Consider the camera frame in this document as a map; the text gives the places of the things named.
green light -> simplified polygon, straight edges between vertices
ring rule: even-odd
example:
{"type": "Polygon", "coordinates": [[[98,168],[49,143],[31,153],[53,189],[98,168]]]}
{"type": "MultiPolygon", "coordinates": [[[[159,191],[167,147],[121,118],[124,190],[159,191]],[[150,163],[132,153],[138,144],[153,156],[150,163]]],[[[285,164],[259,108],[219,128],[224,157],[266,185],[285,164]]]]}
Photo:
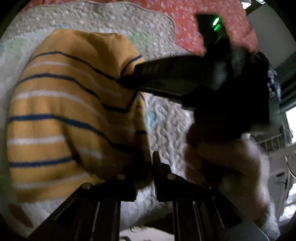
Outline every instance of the green light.
{"type": "Polygon", "coordinates": [[[219,21],[219,17],[215,19],[215,21],[213,22],[213,26],[215,26],[219,21]]]}
{"type": "Polygon", "coordinates": [[[215,27],[214,31],[218,31],[220,28],[221,28],[221,25],[218,24],[218,25],[215,27]]]}

metal rivet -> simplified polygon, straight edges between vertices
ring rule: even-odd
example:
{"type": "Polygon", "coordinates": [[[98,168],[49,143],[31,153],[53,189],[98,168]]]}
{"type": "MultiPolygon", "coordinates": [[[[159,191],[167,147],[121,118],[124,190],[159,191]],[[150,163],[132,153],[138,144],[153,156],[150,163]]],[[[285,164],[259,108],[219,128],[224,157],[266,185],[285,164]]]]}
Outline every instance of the metal rivet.
{"type": "Polygon", "coordinates": [[[131,227],[130,230],[134,233],[138,233],[138,232],[141,232],[143,228],[134,226],[134,227],[131,227]]]}
{"type": "Polygon", "coordinates": [[[126,178],[126,176],[124,174],[118,174],[116,178],[117,180],[123,181],[126,178]]]}
{"type": "Polygon", "coordinates": [[[201,186],[203,189],[211,189],[212,188],[212,184],[209,182],[206,182],[206,181],[202,182],[201,186]]]}
{"type": "Polygon", "coordinates": [[[83,189],[90,189],[90,188],[91,188],[91,183],[83,183],[83,184],[81,185],[81,187],[82,187],[83,189]]]}
{"type": "Polygon", "coordinates": [[[168,179],[171,180],[171,181],[172,181],[172,180],[175,180],[176,177],[177,177],[177,176],[176,176],[175,174],[173,174],[173,173],[168,174],[168,179]]]}

black device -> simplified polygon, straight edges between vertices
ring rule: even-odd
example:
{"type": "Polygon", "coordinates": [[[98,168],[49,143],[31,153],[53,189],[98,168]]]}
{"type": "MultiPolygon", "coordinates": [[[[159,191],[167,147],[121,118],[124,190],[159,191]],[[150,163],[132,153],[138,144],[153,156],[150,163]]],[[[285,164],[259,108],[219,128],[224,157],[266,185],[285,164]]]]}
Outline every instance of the black device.
{"type": "Polygon", "coordinates": [[[210,141],[240,138],[242,133],[266,131],[281,124],[280,86],[262,53],[232,46],[216,15],[196,15],[207,48],[205,56],[184,55],[135,66],[118,83],[152,93],[194,111],[195,122],[216,132],[210,141]]]}

hand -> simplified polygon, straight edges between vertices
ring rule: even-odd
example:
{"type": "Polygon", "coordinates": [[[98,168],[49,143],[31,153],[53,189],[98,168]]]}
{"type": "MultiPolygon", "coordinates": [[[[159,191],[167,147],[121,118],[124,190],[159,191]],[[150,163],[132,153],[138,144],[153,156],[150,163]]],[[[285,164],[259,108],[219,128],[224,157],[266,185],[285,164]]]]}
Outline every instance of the hand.
{"type": "Polygon", "coordinates": [[[202,186],[213,185],[211,177],[202,172],[204,165],[215,165],[222,177],[218,190],[251,221],[264,215],[270,202],[269,160],[255,142],[238,139],[219,144],[189,144],[185,162],[188,180],[202,186]]]}

white quilted blanket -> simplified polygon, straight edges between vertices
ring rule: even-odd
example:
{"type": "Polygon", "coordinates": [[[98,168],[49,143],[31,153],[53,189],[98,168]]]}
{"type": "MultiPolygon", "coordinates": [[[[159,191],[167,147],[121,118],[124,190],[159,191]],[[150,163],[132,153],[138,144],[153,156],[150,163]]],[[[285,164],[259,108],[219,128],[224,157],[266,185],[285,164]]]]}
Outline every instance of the white quilted blanket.
{"type": "MultiPolygon", "coordinates": [[[[1,214],[20,235],[27,237],[63,200],[20,203],[33,228],[14,219],[8,203],[14,202],[6,159],[5,124],[14,85],[36,47],[57,28],[81,31],[121,33],[130,39],[148,60],[186,53],[175,45],[174,23],[165,14],[146,10],[127,2],[99,4],[76,1],[61,5],[41,5],[19,13],[0,40],[0,196],[1,214]]],[[[148,94],[147,127],[151,150],[158,150],[162,161],[174,173],[183,175],[184,135],[192,122],[192,114],[180,105],[148,94]]],[[[143,224],[171,211],[169,203],[158,203],[153,184],[139,191],[134,203],[121,206],[121,229],[143,224]]]]}

